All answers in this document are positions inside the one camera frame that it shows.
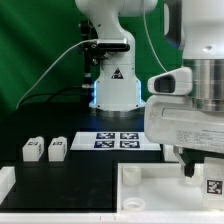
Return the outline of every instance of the blue light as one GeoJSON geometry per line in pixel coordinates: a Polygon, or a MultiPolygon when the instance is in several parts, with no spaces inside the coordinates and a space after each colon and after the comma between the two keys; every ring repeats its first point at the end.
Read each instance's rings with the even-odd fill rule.
{"type": "Polygon", "coordinates": [[[96,105],[96,81],[94,82],[93,104],[96,105]]]}
{"type": "Polygon", "coordinates": [[[139,104],[142,104],[142,83],[139,81],[139,104]]]}

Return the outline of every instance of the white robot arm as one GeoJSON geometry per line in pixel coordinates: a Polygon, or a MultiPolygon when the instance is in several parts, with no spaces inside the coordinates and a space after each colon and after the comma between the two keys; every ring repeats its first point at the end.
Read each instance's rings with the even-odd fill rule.
{"type": "Polygon", "coordinates": [[[140,16],[144,5],[145,11],[151,12],[157,0],[76,0],[76,4],[93,23],[99,38],[98,47],[107,51],[90,107],[109,117],[133,115],[145,103],[141,100],[140,81],[135,76],[135,39],[121,27],[119,16],[140,16]]]}
{"type": "Polygon", "coordinates": [[[224,2],[164,2],[165,33],[182,45],[184,67],[149,80],[155,96],[145,133],[152,142],[224,154],[224,2]]]}

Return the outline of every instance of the warning label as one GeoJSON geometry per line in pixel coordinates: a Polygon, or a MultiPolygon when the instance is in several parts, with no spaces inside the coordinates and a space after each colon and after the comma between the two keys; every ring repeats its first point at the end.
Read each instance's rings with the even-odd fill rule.
{"type": "Polygon", "coordinates": [[[119,68],[117,68],[116,71],[114,72],[112,79],[124,79],[119,68]]]}

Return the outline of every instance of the small white cube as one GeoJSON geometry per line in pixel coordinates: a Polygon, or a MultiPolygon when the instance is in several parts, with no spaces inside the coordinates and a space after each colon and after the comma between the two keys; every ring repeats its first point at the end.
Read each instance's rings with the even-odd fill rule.
{"type": "Polygon", "coordinates": [[[23,147],[24,162],[38,162],[44,152],[44,139],[42,137],[30,138],[23,147]]]}
{"type": "Polygon", "coordinates": [[[15,168],[3,167],[0,170],[0,205],[16,183],[15,168]]]}
{"type": "Polygon", "coordinates": [[[63,162],[67,153],[67,139],[64,137],[54,138],[48,147],[50,162],[63,162]]]}

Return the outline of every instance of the black cable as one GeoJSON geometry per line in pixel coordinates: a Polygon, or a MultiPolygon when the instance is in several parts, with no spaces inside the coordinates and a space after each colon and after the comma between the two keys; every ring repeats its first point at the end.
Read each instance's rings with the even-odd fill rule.
{"type": "Polygon", "coordinates": [[[47,100],[46,103],[51,102],[55,97],[57,97],[58,95],[60,95],[61,93],[67,92],[69,90],[73,90],[73,89],[83,89],[82,86],[70,86],[70,87],[66,87],[64,89],[61,89],[57,92],[55,92],[54,94],[52,94],[47,100]]]}
{"type": "Polygon", "coordinates": [[[55,98],[55,97],[57,97],[57,96],[74,96],[74,95],[80,95],[80,96],[81,96],[81,95],[87,95],[87,94],[83,94],[83,93],[76,93],[76,94],[62,94],[63,92],[68,91],[68,90],[71,90],[71,89],[74,89],[74,86],[73,86],[73,87],[67,87],[67,88],[64,88],[64,89],[62,89],[62,90],[59,90],[59,91],[56,92],[56,93],[39,93],[39,94],[34,94],[34,95],[31,95],[31,96],[28,96],[28,97],[24,98],[24,99],[20,102],[18,108],[20,108],[20,107],[25,103],[25,101],[27,101],[27,100],[29,100],[29,99],[31,99],[31,98],[38,97],[38,96],[50,96],[50,98],[53,96],[53,98],[55,98]]]}

